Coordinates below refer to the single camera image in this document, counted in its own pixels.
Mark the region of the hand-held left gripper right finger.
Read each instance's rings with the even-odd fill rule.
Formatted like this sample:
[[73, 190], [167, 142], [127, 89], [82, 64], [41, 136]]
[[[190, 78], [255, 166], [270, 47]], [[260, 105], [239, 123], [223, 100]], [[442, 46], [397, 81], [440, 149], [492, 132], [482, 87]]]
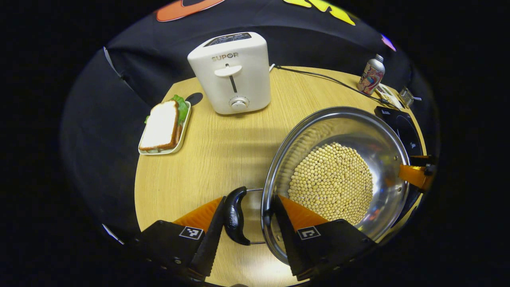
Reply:
[[288, 198], [276, 196], [273, 211], [288, 265], [299, 281], [344, 269], [377, 247], [346, 220], [327, 221]]

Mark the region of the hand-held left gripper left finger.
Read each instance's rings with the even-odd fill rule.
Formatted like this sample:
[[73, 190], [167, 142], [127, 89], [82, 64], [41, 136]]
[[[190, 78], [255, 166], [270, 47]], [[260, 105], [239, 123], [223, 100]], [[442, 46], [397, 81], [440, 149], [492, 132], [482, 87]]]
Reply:
[[224, 226], [225, 200], [212, 200], [173, 222], [155, 221], [134, 236], [133, 251], [182, 281], [205, 281]]

